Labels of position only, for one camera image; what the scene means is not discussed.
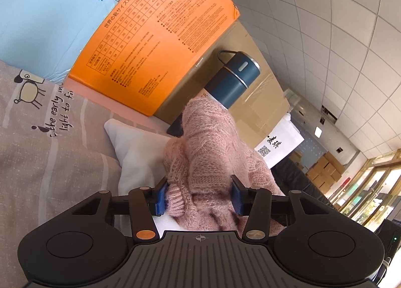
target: pink fabric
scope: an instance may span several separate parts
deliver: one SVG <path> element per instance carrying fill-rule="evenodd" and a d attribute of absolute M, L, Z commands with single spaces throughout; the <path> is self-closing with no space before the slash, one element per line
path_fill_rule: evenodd
<path fill-rule="evenodd" d="M 167 213 L 187 230 L 238 230 L 242 235 L 247 217 L 234 212 L 231 175 L 246 187 L 259 186 L 283 195 L 271 171 L 261 156 L 240 140 L 233 118 L 220 103 L 190 100 L 182 126 L 184 135 L 169 140 L 164 151 Z M 270 235 L 282 229 L 271 221 Z"/>

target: white label on bottle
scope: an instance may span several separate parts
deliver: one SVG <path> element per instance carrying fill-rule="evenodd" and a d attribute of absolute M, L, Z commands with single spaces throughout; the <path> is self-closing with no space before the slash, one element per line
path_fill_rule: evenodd
<path fill-rule="evenodd" d="M 197 95 L 197 97 L 201 97 L 201 98 L 209 98 L 211 100 L 214 100 L 216 102 L 219 102 L 216 98 L 214 98 L 209 92 L 206 91 L 205 88 L 203 88 Z"/>

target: ribbed cuff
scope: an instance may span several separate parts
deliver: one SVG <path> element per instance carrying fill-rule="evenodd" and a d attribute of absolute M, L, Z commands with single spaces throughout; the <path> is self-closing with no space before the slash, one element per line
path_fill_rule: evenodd
<path fill-rule="evenodd" d="M 167 214 L 173 217 L 179 217 L 184 214 L 185 202 L 182 193 L 177 184 L 170 184 L 168 186 L 166 195 L 167 201 Z"/>

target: drop ceiling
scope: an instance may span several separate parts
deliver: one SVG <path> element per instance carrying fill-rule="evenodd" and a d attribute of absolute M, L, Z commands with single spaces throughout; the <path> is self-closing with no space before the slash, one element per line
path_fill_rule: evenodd
<path fill-rule="evenodd" d="M 401 148 L 401 0 L 233 0 L 277 77 L 366 157 Z"/>

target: cartoon sheep print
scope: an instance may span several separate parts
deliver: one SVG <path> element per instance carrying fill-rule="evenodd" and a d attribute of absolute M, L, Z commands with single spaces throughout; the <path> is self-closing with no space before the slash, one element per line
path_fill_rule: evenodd
<path fill-rule="evenodd" d="M 42 106 L 42 104 L 40 102 L 38 102 L 36 100 L 36 98 L 37 98 L 38 94 L 41 94 L 42 96 L 44 96 L 44 94 L 42 92 L 46 92 L 46 91 L 39 89 L 37 83 L 43 83 L 45 81 L 45 79 L 43 79 L 35 74 L 21 70 L 19 75 L 17 75 L 14 78 L 14 82 L 22 83 L 22 81 L 24 81 L 24 80 L 26 80 L 26 81 L 20 90 L 19 98 L 14 99 L 14 102 L 16 104 L 18 104 L 19 102 L 31 103 L 37 109 L 40 109 L 39 106 Z"/>

